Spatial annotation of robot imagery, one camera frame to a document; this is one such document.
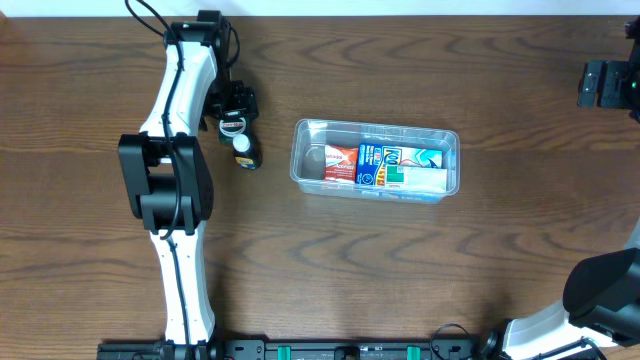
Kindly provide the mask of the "red Panadol ActiFast box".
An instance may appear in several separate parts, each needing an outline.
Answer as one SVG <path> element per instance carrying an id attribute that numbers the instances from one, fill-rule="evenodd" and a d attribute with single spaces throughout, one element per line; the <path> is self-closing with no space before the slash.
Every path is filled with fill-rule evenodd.
<path id="1" fill-rule="evenodd" d="M 353 184 L 356 178 L 358 149 L 325 145 L 324 179 L 331 182 Z"/>

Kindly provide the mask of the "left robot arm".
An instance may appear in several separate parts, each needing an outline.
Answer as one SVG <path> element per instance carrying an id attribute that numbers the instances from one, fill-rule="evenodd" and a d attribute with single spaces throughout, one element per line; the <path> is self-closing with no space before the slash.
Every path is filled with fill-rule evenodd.
<path id="1" fill-rule="evenodd" d="M 166 66 L 156 101 L 139 131 L 121 136 L 118 156 L 132 213 L 160 260 L 165 338 L 195 347 L 215 328 L 202 254 L 214 188 L 198 135 L 213 118 L 224 145 L 250 136 L 258 101 L 231 76 L 240 51 L 229 44 L 239 38 L 221 12 L 201 10 L 193 21 L 165 23 L 159 34 Z"/>

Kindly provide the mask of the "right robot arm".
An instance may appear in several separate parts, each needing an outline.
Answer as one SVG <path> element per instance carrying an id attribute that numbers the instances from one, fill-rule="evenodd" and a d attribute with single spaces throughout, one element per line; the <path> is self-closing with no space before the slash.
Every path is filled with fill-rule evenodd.
<path id="1" fill-rule="evenodd" d="M 590 61 L 577 105 L 628 110 L 639 118 L 639 63 Z M 603 359 L 609 347 L 639 343 L 639 230 L 620 251 L 579 262 L 562 299 L 506 323 L 487 338 L 487 359 Z"/>

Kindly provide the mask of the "white green medicine box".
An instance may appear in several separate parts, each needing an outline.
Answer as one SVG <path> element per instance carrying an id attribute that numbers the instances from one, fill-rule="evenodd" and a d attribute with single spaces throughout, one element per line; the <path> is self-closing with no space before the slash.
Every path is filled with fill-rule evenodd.
<path id="1" fill-rule="evenodd" d="M 388 165 L 384 186 L 441 193 L 447 190 L 447 176 L 446 169 Z"/>

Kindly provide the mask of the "blue Kool Fever box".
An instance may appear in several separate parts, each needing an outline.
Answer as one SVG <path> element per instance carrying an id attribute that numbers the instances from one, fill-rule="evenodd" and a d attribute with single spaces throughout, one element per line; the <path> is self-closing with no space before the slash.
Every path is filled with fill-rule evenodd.
<path id="1" fill-rule="evenodd" d="M 360 185 L 383 185 L 388 165 L 441 168 L 441 150 L 361 143 L 355 181 Z"/>

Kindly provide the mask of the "dark syrup bottle white cap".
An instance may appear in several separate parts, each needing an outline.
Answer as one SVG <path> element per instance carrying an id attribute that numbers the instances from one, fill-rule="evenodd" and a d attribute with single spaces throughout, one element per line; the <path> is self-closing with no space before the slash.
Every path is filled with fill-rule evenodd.
<path id="1" fill-rule="evenodd" d="M 262 165 L 262 157 L 255 141 L 248 135 L 238 134 L 232 140 L 234 158 L 245 169 L 256 170 Z"/>

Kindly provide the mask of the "green Zam-Buk box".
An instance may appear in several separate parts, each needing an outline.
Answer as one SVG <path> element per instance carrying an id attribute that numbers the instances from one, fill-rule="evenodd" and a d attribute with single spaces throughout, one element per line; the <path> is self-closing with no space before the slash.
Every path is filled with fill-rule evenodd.
<path id="1" fill-rule="evenodd" d="M 247 134 L 250 122 L 245 117 L 224 118 L 218 123 L 218 139 L 222 145 L 231 145 L 233 138 Z"/>

